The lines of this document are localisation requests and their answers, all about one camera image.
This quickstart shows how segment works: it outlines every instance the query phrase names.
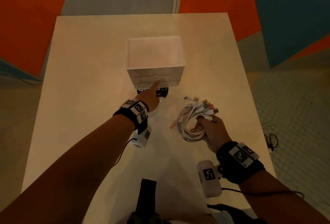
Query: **white usb cable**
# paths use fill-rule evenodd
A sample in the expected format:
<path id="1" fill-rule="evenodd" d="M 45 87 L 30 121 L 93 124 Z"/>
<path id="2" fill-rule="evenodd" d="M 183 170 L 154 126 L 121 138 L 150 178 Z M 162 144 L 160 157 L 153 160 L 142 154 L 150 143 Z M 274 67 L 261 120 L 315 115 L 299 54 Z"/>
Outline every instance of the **white usb cable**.
<path id="1" fill-rule="evenodd" d="M 182 137 L 188 142 L 203 140 L 206 138 L 204 127 L 200 125 L 197 128 L 190 130 L 187 128 L 188 122 L 199 115 L 212 121 L 213 118 L 211 115 L 218 113 L 219 110 L 215 109 L 213 104 L 209 103 L 207 100 L 198 102 L 199 99 L 196 97 L 194 99 L 185 97 L 184 99 L 193 102 L 184 107 L 170 128 L 172 129 L 177 125 L 180 134 L 182 134 Z"/>

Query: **box top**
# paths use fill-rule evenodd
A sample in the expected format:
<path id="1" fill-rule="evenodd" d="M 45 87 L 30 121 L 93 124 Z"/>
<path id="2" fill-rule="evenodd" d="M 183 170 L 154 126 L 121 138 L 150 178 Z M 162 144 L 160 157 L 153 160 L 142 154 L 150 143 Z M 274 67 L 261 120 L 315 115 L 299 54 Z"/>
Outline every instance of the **box top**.
<path id="1" fill-rule="evenodd" d="M 128 40 L 129 69 L 185 66 L 179 36 L 131 38 Z"/>

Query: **person's left arm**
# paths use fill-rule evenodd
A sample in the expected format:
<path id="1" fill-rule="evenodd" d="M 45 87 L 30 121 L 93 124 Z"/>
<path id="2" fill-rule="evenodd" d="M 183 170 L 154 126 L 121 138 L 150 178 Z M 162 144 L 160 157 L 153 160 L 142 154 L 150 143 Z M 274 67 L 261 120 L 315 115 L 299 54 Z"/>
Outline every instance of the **person's left arm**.
<path id="1" fill-rule="evenodd" d="M 159 83 L 135 98 L 153 111 Z M 0 213 L 0 223 L 82 223 L 97 188 L 123 151 L 134 123 L 115 115 L 71 147 Z"/>

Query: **black cable on floor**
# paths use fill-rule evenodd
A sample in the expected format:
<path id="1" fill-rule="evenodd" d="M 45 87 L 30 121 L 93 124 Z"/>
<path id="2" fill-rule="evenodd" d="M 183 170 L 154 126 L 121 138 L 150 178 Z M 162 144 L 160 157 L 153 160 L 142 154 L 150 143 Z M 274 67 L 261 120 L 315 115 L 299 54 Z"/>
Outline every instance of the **black cable on floor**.
<path id="1" fill-rule="evenodd" d="M 126 145 L 125 145 L 125 147 L 124 147 L 122 153 L 120 154 L 118 160 L 115 162 L 115 164 L 113 165 L 113 167 L 117 165 L 117 163 L 119 162 L 119 160 L 121 159 L 121 157 L 122 157 L 122 155 L 123 155 L 123 152 L 124 152 L 124 150 L 125 150 L 127 144 L 128 144 L 131 140 L 136 140 L 136 138 L 132 138 L 132 139 L 130 139 L 130 140 L 126 143 Z"/>
<path id="2" fill-rule="evenodd" d="M 247 192 L 239 191 L 239 190 L 232 189 L 232 188 L 225 188 L 225 187 L 223 187 L 222 190 L 234 191 L 234 192 L 237 192 L 237 193 L 241 193 L 241 194 L 244 194 L 244 195 L 251 195 L 251 196 L 270 196 L 270 195 L 280 195 L 280 194 L 300 194 L 301 198 L 305 197 L 305 195 L 302 192 L 299 192 L 299 191 L 274 191 L 274 192 L 266 192 L 266 193 L 247 193 Z"/>

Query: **forearm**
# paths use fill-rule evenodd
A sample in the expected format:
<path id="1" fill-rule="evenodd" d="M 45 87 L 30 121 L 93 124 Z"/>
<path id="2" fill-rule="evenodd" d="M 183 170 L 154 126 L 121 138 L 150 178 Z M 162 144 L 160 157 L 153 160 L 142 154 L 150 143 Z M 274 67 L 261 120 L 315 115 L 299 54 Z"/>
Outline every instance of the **forearm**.
<path id="1" fill-rule="evenodd" d="M 265 170 L 251 176 L 239 185 L 243 192 L 266 193 L 273 191 L 289 191 L 285 185 Z M 250 206 L 259 218 L 267 223 L 327 223 L 329 221 L 316 209 L 296 194 L 272 196 L 245 195 Z"/>
<path id="2" fill-rule="evenodd" d="M 125 116 L 109 119 L 53 163 L 0 214 L 0 222 L 81 223 L 133 131 Z"/>

